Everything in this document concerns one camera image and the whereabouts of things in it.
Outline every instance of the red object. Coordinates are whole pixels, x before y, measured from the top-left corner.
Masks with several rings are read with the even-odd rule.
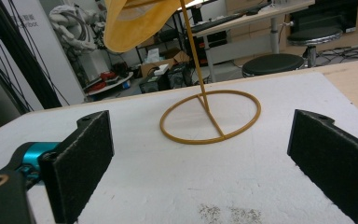
[[[100,78],[101,78],[103,81],[106,81],[106,80],[109,80],[109,79],[112,79],[112,78],[115,78],[115,77],[117,77],[116,73],[110,72],[110,71],[102,72],[102,73],[100,74]]]
[[[106,82],[95,83],[94,85],[89,87],[89,92],[90,91],[98,91],[98,90],[102,89],[105,86],[106,86]]]

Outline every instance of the black pole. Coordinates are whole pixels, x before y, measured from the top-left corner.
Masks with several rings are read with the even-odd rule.
[[[19,98],[19,96],[14,92],[14,90],[11,88],[11,86],[8,85],[8,83],[4,80],[2,76],[3,72],[0,69],[0,85],[4,89],[4,91],[7,93],[7,96],[9,99],[13,102],[13,105],[17,108],[17,110],[20,112],[20,114],[25,114],[30,112],[30,110],[27,108],[27,106],[24,104],[24,102]]]
[[[40,67],[39,62],[30,51],[19,28],[11,19],[4,4],[0,0],[0,39],[20,68],[31,86],[40,104],[45,108],[62,106]]]

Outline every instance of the yellow ring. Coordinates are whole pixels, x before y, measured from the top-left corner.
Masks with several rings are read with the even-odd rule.
[[[207,111],[207,109],[204,108],[206,110],[206,113],[209,115],[210,119],[212,120],[213,124],[216,126],[216,129],[218,129],[218,132],[221,133],[221,136],[216,137],[216,138],[210,138],[210,139],[200,139],[200,140],[190,140],[190,139],[184,139],[184,138],[178,138],[175,137],[171,134],[169,134],[165,128],[164,128],[164,122],[165,119],[168,117],[168,115],[179,105],[182,105],[183,103],[190,101],[192,99],[195,98],[199,98],[201,97],[201,94],[196,94],[196,95],[192,95],[189,96],[181,101],[179,101],[178,103],[174,104],[173,106],[171,106],[170,108],[168,108],[167,111],[165,111],[165,113],[162,115],[161,120],[159,121],[159,128],[161,129],[162,133],[168,137],[169,139],[178,142],[178,143],[183,143],[183,144],[190,144],[190,145],[205,145],[205,144],[211,144],[211,143],[217,143],[217,142],[222,142],[224,140],[227,140],[228,138],[234,137],[240,133],[243,133],[244,131],[246,131],[247,129],[249,129],[256,121],[257,119],[260,117],[260,113],[261,113],[261,104],[260,102],[257,100],[257,98],[255,98],[253,95],[243,92],[243,91],[230,91],[230,90],[221,90],[221,91],[206,91],[205,94],[209,95],[209,94],[219,94],[219,93],[229,93],[229,94],[237,94],[237,95],[242,95],[245,96],[249,99],[251,99],[256,107],[257,107],[257,111],[255,113],[255,116],[244,126],[242,126],[241,128],[239,128],[238,130],[232,132],[232,133],[228,133],[228,134],[223,134],[217,124],[217,122],[214,120],[214,118],[212,117],[212,114],[210,113],[210,111]]]

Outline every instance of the black stool seat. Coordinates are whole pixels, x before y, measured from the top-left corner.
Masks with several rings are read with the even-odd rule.
[[[304,59],[293,54],[270,54],[253,59],[242,67],[244,77],[293,71],[300,68]]]
[[[332,27],[314,28],[289,35],[287,40],[294,46],[310,46],[340,39],[342,31]]]

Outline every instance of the stool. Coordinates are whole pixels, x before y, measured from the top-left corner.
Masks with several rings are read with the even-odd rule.
[[[303,57],[307,58],[307,66],[316,65],[316,45],[340,39],[342,31],[338,28],[323,27],[300,31],[289,35],[287,41],[293,46],[307,46]]]
[[[316,65],[316,46],[339,39],[342,31],[337,28],[323,27],[300,31],[289,35],[287,40],[293,46],[307,46],[303,57],[293,54],[270,54],[258,57],[242,67],[242,75],[244,77],[263,76],[267,74],[287,72],[302,68],[304,58],[307,59],[307,66],[314,67]]]
[[[296,70],[304,64],[304,59],[294,54],[270,54],[253,59],[242,67],[244,77],[263,76]]]

